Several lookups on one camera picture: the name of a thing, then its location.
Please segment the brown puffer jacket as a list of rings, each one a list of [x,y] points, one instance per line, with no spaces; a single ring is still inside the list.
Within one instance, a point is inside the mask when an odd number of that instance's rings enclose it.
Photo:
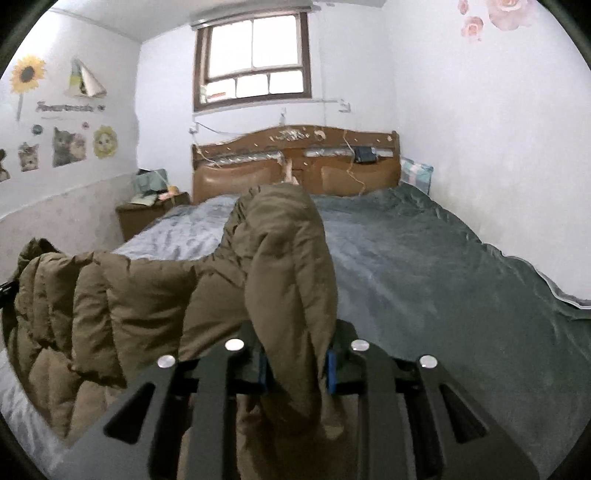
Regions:
[[[293,184],[235,202],[218,246],[195,260],[22,251],[2,323],[8,358],[50,430],[73,445],[161,356],[188,361],[252,323],[273,372],[238,397],[244,479],[351,479],[353,404],[325,390],[338,287],[321,216]]]

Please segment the grey plush bed blanket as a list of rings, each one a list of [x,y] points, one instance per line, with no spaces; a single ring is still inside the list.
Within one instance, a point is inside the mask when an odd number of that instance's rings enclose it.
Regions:
[[[339,313],[391,353],[431,352],[550,478],[590,419],[590,304],[414,187],[318,196]]]

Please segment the brown wooden nightstand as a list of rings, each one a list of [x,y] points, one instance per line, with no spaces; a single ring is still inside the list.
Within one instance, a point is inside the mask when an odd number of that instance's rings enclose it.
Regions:
[[[115,208],[124,241],[143,231],[155,220],[178,205],[190,205],[188,193],[183,192],[166,200],[157,200],[151,206],[127,203]]]

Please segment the green bag on nightstand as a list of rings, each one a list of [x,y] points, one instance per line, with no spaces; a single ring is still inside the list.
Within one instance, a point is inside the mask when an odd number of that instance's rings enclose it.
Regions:
[[[165,169],[140,169],[132,181],[133,197],[131,204],[152,206],[158,196],[168,191],[168,178]]]

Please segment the checkered pastel pillow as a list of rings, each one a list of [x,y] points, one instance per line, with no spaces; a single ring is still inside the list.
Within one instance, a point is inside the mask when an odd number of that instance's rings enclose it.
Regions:
[[[401,158],[401,183],[406,183],[429,195],[434,167],[406,157]]]

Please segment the brown wooden headboard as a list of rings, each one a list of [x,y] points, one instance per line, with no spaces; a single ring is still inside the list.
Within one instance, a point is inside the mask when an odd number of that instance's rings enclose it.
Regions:
[[[353,162],[353,147],[377,150],[374,164]],[[294,183],[308,193],[363,195],[401,181],[400,138],[391,131],[359,132],[317,125],[289,125],[242,135],[224,143],[192,146],[192,202],[240,194],[257,185]]]

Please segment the black device on headboard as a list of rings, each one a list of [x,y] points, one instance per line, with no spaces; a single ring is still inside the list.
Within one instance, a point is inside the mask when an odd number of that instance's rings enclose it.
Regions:
[[[370,146],[353,147],[353,162],[356,164],[374,164],[379,160],[377,150]]]

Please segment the yellow flower cat sticker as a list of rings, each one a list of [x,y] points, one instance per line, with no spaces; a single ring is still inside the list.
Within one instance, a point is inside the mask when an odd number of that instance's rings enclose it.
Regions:
[[[110,127],[101,125],[93,137],[93,151],[97,158],[111,158],[118,149],[118,138],[116,132]]]

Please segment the two grey cats sticker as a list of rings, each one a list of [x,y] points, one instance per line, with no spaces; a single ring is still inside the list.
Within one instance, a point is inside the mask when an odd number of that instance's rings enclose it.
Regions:
[[[53,131],[52,148],[54,168],[80,162],[87,157],[85,137],[78,133],[59,130],[57,127]]]

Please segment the cat in hat sticker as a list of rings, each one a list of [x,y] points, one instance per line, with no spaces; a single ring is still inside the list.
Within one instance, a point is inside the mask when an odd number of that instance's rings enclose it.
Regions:
[[[3,161],[4,161],[5,157],[6,157],[5,150],[0,149],[0,182],[7,181],[11,178],[10,173],[3,165]]]

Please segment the small tabby kitten sticker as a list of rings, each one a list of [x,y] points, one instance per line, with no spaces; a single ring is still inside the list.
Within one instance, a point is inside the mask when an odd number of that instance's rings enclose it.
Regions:
[[[39,145],[28,145],[26,142],[22,143],[18,149],[18,157],[20,161],[20,168],[22,172],[29,172],[37,170],[39,167],[38,158]]]

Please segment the brown framed window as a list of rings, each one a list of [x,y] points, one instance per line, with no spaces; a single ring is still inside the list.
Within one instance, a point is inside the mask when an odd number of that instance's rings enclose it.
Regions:
[[[195,112],[311,97],[308,11],[249,14],[197,29]]]

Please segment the peeling paper wall poster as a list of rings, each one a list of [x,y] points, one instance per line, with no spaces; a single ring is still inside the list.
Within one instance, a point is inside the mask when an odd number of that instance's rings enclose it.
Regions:
[[[73,58],[65,93],[71,97],[103,98],[107,91],[79,59]]]

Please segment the sunflower wall sticker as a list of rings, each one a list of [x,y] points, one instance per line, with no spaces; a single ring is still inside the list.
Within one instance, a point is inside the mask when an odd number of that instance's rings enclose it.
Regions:
[[[15,115],[17,122],[21,119],[25,94],[37,89],[45,75],[45,61],[32,55],[21,58],[13,68],[10,82],[11,91],[18,96]]]

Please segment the pink rose wall stickers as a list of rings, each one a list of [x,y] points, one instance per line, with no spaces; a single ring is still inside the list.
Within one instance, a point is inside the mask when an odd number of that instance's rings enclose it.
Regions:
[[[529,26],[536,10],[536,1],[531,0],[491,0],[482,1],[487,10],[490,23],[500,31],[514,31]],[[485,27],[484,19],[474,15],[473,6],[477,1],[459,1],[457,8],[464,18],[460,30],[462,37],[479,42]]]

